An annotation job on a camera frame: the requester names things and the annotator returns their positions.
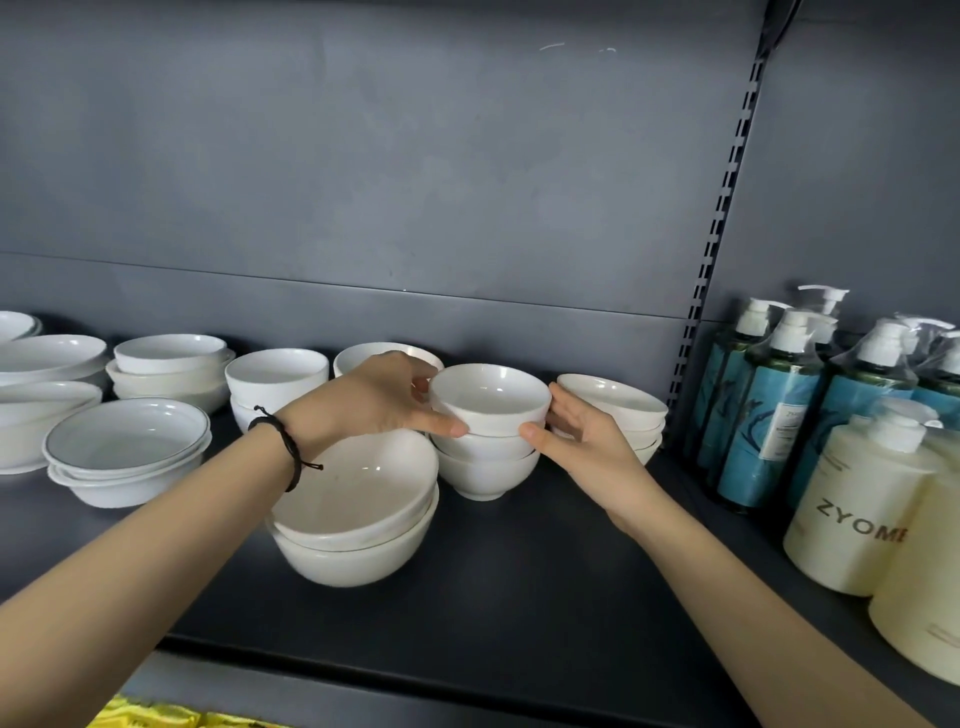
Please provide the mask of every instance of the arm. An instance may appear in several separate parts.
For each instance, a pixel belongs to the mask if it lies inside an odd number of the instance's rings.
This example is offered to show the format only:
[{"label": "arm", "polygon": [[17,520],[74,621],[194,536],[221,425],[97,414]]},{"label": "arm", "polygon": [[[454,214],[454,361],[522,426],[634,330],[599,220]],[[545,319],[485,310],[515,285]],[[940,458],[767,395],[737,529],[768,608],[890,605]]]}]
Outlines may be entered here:
[{"label": "arm", "polygon": [[[372,357],[278,413],[304,459],[351,435],[457,436],[411,382],[436,374]],[[283,494],[293,462],[258,426],[0,606],[0,725],[85,726]]]},{"label": "arm", "polygon": [[646,550],[765,728],[932,728],[670,498],[610,415],[550,388],[547,421],[579,441],[529,423],[521,434]]}]

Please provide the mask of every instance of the blue bottle label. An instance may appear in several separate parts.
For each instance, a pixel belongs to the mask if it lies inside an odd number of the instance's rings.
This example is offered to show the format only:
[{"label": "blue bottle label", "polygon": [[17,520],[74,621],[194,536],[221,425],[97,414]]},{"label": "blue bottle label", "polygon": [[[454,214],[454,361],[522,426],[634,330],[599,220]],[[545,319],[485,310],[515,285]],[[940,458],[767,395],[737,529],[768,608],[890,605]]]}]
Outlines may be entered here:
[{"label": "blue bottle label", "polygon": [[720,378],[720,372],[723,369],[724,351],[718,345],[714,344],[710,348],[710,356],[707,359],[707,366],[704,369],[704,376],[700,380],[700,390],[697,392],[697,399],[693,402],[693,414],[690,416],[690,424],[686,429],[686,441],[684,442],[684,455],[692,458],[696,453],[697,440],[703,431],[704,420],[710,406],[710,398],[713,397],[713,389],[716,387],[717,379]]},{"label": "blue bottle label", "polygon": [[818,374],[757,367],[736,415],[736,431],[720,474],[717,492],[748,508],[771,496],[793,449]]},{"label": "blue bottle label", "polygon": [[736,383],[740,376],[749,371],[746,366],[746,351],[731,352],[727,360],[727,369],[724,370],[717,386],[717,397],[712,411],[707,418],[707,427],[704,429],[704,439],[700,444],[700,452],[697,453],[697,465],[709,470],[713,467],[717,457],[723,451],[727,444],[723,439],[724,432],[730,432],[724,427],[725,422],[732,423],[736,412],[738,400],[734,397],[736,394]]},{"label": "blue bottle label", "polygon": [[940,422],[946,429],[960,430],[960,397],[934,392],[926,387],[917,387],[913,390],[913,399],[937,410]]},{"label": "blue bottle label", "polygon": [[790,507],[796,508],[800,504],[806,484],[817,467],[817,461],[820,460],[820,453],[823,452],[824,445],[836,426],[845,425],[854,415],[870,417],[873,414],[874,402],[881,397],[899,397],[909,400],[910,395],[909,390],[878,387],[847,376],[835,376],[830,381],[820,409],[814,414],[816,422],[813,430],[802,445],[803,451],[787,491],[787,502]]}]

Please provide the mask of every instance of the bowl base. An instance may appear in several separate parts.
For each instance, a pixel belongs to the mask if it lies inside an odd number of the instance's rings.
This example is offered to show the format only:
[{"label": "bowl base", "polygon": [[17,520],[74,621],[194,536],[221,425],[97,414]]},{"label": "bowl base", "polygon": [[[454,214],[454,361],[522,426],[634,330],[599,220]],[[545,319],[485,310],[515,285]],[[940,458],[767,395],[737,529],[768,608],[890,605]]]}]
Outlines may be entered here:
[{"label": "bowl base", "polygon": [[467,500],[477,500],[479,502],[487,502],[488,500],[497,500],[499,497],[503,497],[504,495],[503,493],[497,493],[494,496],[477,496],[476,494],[473,494],[473,493],[464,493],[459,488],[454,488],[453,490],[455,490],[460,496],[463,496]]}]

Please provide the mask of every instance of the dark grey surface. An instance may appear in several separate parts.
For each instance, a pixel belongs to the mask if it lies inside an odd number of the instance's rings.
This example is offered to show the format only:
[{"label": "dark grey surface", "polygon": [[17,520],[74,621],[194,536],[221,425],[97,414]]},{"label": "dark grey surface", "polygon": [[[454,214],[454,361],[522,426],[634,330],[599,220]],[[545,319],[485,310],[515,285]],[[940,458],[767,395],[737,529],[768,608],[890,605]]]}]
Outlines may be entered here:
[{"label": "dark grey surface", "polygon": [[170,331],[225,336],[240,351],[401,341],[446,363],[609,376],[665,398],[684,321],[290,280],[0,254],[0,309],[49,330],[111,341]]},{"label": "dark grey surface", "polygon": [[[229,415],[214,425],[218,446],[237,434]],[[0,598],[123,515],[83,505],[42,473],[2,482]],[[306,581],[258,530],[173,635],[349,668],[397,690],[572,711],[587,724],[754,724],[653,563],[546,462],[490,503],[443,486],[420,551],[369,587]]]},{"label": "dark grey surface", "polygon": [[551,728],[536,718],[370,691],[155,652],[123,687],[130,697],[298,728]]},{"label": "dark grey surface", "polygon": [[768,60],[705,317],[792,283],[850,288],[842,326],[960,323],[960,6],[804,2]]},{"label": "dark grey surface", "polygon": [[5,6],[0,250],[684,317],[763,0],[431,5]]}]

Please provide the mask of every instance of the white bowl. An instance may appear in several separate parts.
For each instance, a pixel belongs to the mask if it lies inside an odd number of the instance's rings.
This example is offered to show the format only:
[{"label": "white bowl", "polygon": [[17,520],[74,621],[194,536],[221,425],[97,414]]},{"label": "white bowl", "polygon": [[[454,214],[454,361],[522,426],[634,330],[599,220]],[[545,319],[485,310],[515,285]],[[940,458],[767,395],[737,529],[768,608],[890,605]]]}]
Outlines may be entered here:
[{"label": "white bowl", "polygon": [[29,313],[0,311],[0,344],[39,334],[40,321]]},{"label": "white bowl", "polygon": [[64,418],[98,404],[103,393],[97,387],[94,389],[97,391],[95,398],[72,409],[54,412],[26,423],[0,427],[0,475],[29,473],[45,468],[47,460],[43,457],[43,439]]},{"label": "white bowl", "polygon": [[435,366],[437,371],[441,371],[444,368],[444,363],[426,349],[412,347],[409,344],[377,341],[371,344],[357,344],[338,353],[333,359],[333,375],[342,376],[358,367],[371,356],[385,352],[403,352],[408,356],[415,356],[417,359],[422,359],[427,364]]},{"label": "white bowl", "polygon": [[267,349],[227,365],[232,398],[242,407],[258,404],[271,414],[302,397],[330,377],[330,362],[309,349]]},{"label": "white bowl", "polygon": [[519,460],[534,451],[519,435],[514,437],[484,437],[468,432],[462,437],[430,435],[440,452],[458,460]]},{"label": "white bowl", "polygon": [[55,483],[65,485],[87,505],[95,508],[130,508],[169,491],[185,475],[199,468],[212,440],[213,435],[207,432],[195,452],[153,473],[116,480],[77,480],[62,468],[51,464],[47,468],[47,476]]},{"label": "white bowl", "polygon": [[210,419],[192,404],[152,397],[110,401],[50,430],[43,455],[78,480],[125,478],[183,459],[209,430]]},{"label": "white bowl", "polygon": [[0,387],[0,427],[22,425],[99,403],[100,387],[81,381],[36,381]]},{"label": "white bowl", "polygon": [[542,423],[550,390],[533,375],[495,364],[449,367],[430,382],[430,404],[484,437],[513,437],[527,422]]},{"label": "white bowl", "polygon": [[667,406],[653,395],[599,376],[560,375],[557,383],[616,420],[620,429],[652,429],[666,419]]},{"label": "white bowl", "polygon": [[263,417],[263,413],[237,404],[237,401],[233,397],[230,398],[230,409],[233,410],[233,420],[240,428],[241,434],[250,429],[250,423],[253,422],[253,420],[258,417]]},{"label": "white bowl", "polygon": [[69,381],[97,376],[107,342],[93,336],[49,334],[0,345],[0,385]]},{"label": "white bowl", "polygon": [[227,342],[195,333],[163,333],[131,339],[113,348],[117,369],[132,375],[192,372],[223,361]]},{"label": "white bowl", "polygon": [[652,458],[657,453],[657,450],[660,448],[660,445],[662,444],[663,444],[663,437],[661,435],[661,436],[658,436],[657,440],[649,448],[635,449],[634,453],[636,455],[636,459],[639,460],[643,465],[646,465],[647,463],[650,462],[650,458]]},{"label": "white bowl", "polygon": [[539,452],[531,452],[520,460],[469,463],[437,450],[440,477],[454,490],[470,500],[495,500],[514,489],[534,471]]},{"label": "white bowl", "polygon": [[[137,400],[147,397],[148,395],[137,394],[128,390],[122,384],[113,385],[113,394],[117,396],[119,400]],[[192,404],[195,407],[199,407],[206,414],[212,415],[222,406],[227,403],[227,400],[230,399],[230,390],[227,387],[227,383],[224,381],[223,384],[214,387],[206,392],[170,392],[167,395],[164,395],[164,398],[167,400],[176,400],[186,402],[187,404]]]},{"label": "white bowl", "polygon": [[114,384],[121,385],[126,391],[139,397],[167,397],[171,393],[189,394],[208,392],[227,381],[224,369],[236,354],[224,349],[220,359],[200,369],[190,372],[177,372],[171,375],[131,375],[117,368],[116,360],[107,363],[107,374]]},{"label": "white bowl", "polygon": [[318,551],[295,544],[267,519],[267,527],[280,552],[300,576],[328,587],[360,587],[390,576],[417,552],[440,502],[440,487],[434,485],[430,507],[406,533],[395,539],[357,551]]},{"label": "white bowl", "polygon": [[437,483],[437,452],[409,429],[348,437],[315,462],[324,469],[304,469],[273,513],[287,539],[322,551],[369,548],[408,531]]}]

